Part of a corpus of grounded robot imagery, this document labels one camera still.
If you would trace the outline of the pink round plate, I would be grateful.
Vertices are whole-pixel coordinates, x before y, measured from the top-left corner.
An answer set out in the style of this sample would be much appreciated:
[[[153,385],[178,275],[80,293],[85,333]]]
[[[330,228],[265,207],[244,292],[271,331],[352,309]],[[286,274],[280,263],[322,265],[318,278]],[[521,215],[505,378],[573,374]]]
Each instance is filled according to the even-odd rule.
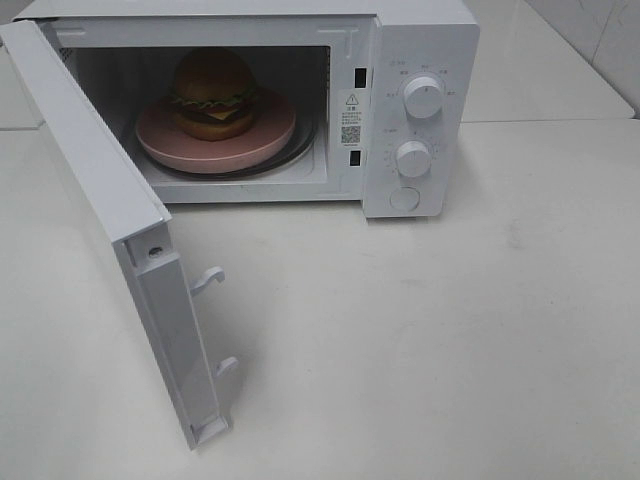
[[[182,131],[168,107],[156,102],[139,115],[136,136],[146,153],[168,168],[194,174],[235,172],[274,157],[293,137],[297,115],[286,97],[266,89],[255,112],[245,132],[207,141]]]

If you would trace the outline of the upper white power knob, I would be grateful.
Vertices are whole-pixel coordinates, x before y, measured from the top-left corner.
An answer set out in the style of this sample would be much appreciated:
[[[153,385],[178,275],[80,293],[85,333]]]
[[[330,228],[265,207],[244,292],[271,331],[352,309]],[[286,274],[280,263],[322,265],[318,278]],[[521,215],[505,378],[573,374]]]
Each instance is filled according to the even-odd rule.
[[[445,88],[441,79],[431,73],[420,73],[408,79],[401,88],[402,100],[408,115],[428,119],[443,107]]]

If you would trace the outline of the lower white timer knob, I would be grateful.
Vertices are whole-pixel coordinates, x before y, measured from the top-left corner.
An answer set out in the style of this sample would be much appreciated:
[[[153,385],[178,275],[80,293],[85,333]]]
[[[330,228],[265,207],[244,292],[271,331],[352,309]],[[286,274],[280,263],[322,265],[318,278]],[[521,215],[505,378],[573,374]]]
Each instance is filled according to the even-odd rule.
[[[417,178],[428,173],[433,154],[429,145],[421,141],[407,141],[395,153],[396,166],[401,176]]]

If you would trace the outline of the toy hamburger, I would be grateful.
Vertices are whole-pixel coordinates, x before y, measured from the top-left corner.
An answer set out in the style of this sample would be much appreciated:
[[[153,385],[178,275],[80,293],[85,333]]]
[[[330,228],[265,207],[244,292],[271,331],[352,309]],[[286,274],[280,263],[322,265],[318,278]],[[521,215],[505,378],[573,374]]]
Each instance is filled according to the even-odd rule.
[[[222,47],[202,47],[178,63],[167,97],[174,124],[204,141],[241,135],[254,122],[258,85],[249,66]]]

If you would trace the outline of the white warning label sticker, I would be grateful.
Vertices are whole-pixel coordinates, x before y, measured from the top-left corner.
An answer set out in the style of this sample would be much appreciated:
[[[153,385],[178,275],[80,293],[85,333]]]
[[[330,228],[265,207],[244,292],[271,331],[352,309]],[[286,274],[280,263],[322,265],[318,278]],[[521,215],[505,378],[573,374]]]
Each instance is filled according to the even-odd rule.
[[[369,120],[368,89],[340,90],[338,95],[338,140],[345,147],[364,144]]]

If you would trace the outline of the white microwave door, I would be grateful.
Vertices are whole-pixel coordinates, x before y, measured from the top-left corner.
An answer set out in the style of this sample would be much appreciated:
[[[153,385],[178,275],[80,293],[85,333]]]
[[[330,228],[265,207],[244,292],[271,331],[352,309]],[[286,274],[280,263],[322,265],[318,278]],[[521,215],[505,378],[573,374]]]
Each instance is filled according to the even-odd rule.
[[[188,282],[169,230],[171,215],[59,56],[50,27],[1,28],[8,53],[63,184],[92,240],[117,262],[191,449],[229,428],[215,383],[238,361],[207,357],[193,299],[225,272]]]

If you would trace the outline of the round white door button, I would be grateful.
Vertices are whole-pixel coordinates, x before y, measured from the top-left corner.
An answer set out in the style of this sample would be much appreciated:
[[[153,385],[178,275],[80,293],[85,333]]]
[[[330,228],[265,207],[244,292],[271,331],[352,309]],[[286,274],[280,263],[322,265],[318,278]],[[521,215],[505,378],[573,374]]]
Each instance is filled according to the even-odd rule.
[[[420,203],[420,192],[412,187],[400,187],[391,193],[389,202],[397,211],[411,212]]]

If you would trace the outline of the white microwave oven body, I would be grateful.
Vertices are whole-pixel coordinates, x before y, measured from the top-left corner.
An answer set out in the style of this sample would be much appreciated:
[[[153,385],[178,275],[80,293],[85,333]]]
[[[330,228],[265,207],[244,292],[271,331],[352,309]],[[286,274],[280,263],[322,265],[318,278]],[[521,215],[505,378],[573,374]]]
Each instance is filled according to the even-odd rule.
[[[480,32],[460,1],[35,1],[11,23],[22,20],[52,29],[61,60],[163,205],[357,200],[369,218],[441,212]],[[202,47],[245,61],[256,105],[268,89],[286,97],[297,118],[315,120],[304,156],[222,180],[177,174],[147,155],[136,136],[139,115],[156,102],[168,107],[178,63]],[[408,115],[401,94],[420,73],[445,88],[442,109],[422,120]],[[360,147],[338,140],[345,89],[370,93]],[[433,159],[427,174],[407,178],[395,153],[413,140],[429,145]],[[391,207],[400,187],[420,192],[414,211]]]

